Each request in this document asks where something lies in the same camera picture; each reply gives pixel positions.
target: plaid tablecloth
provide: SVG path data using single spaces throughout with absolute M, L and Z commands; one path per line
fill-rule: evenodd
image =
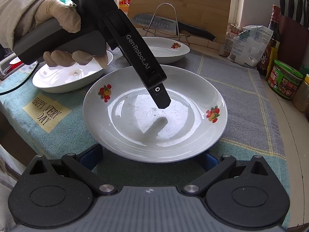
M 114 60 L 106 73 L 128 66 L 118 49 L 113 51 L 113 55 Z M 289 193 L 283 143 L 259 73 L 196 51 L 191 51 L 185 58 L 171 65 L 204 77 L 219 90 L 228 106 L 226 130 L 211 150 L 219 155 L 230 154 L 238 160 L 250 160 L 255 154 L 262 155 Z M 24 66 L 9 76 L 0 85 L 0 91 L 14 87 L 30 70 L 30 67 Z M 37 153 L 49 158 L 60 158 L 69 152 L 80 153 L 96 143 L 82 118 L 83 99 L 90 87 L 91 85 L 88 85 L 69 93 L 51 94 L 37 89 L 29 80 L 18 90 L 0 96 L 0 110 L 16 132 Z M 31 104 L 50 107 L 49 113 L 53 113 L 54 118 L 46 123 L 47 127 L 43 126 L 48 120 L 43 119 L 44 115 L 38 112 L 38 119 L 42 122 L 37 123 L 35 118 L 26 112 Z M 204 171 L 194 158 L 170 164 L 147 164 L 124 159 L 105 150 L 104 158 L 94 172 L 116 186 L 181 187 Z

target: yellow patch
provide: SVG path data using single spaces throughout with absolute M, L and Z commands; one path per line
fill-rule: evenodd
M 70 109 L 41 93 L 23 109 L 47 133 L 50 133 L 59 121 L 71 112 Z

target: fruit decal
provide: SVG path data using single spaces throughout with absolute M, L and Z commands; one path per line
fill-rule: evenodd
M 178 43 L 174 43 L 173 45 L 172 45 L 172 49 L 177 49 L 177 48 L 180 48 L 181 47 L 181 45 L 180 44 L 178 44 Z
M 213 123 L 216 123 L 218 120 L 218 117 L 220 116 L 219 114 L 220 109 L 216 105 L 214 108 L 212 107 L 210 110 L 206 111 L 206 118 L 208 118 L 209 121 L 212 121 Z
M 104 87 L 101 87 L 100 91 L 98 92 L 98 95 L 101 96 L 101 99 L 104 99 L 105 103 L 109 99 L 111 99 L 111 97 L 110 97 L 110 95 L 112 94 L 111 88 L 112 88 L 112 86 L 110 84 L 104 85 Z

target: dark red container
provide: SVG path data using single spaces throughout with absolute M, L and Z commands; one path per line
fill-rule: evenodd
M 278 60 L 300 69 L 309 41 L 309 31 L 291 18 L 280 16 Z

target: finger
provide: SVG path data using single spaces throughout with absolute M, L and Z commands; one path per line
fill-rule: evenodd
M 86 65 L 93 59 L 93 56 L 84 51 L 75 51 L 72 53 L 72 58 L 78 64 Z
M 98 64 L 103 68 L 107 69 L 108 68 L 108 63 L 109 63 L 109 58 L 107 57 L 107 54 L 104 56 L 98 56 L 95 55 L 94 59 L 98 62 Z
M 52 59 L 51 52 L 49 52 L 49 51 L 44 52 L 43 58 L 44 58 L 44 61 L 47 63 L 47 65 L 49 67 L 56 67 L 56 66 L 58 66 L 57 63 Z
M 54 60 L 58 65 L 63 67 L 70 67 L 75 64 L 75 61 L 72 59 L 72 54 L 67 51 L 55 50 L 51 54 L 52 60 Z
M 35 13 L 35 20 L 40 24 L 55 17 L 60 26 L 66 31 L 76 33 L 80 31 L 80 16 L 75 8 L 64 4 L 59 0 L 45 0 Z

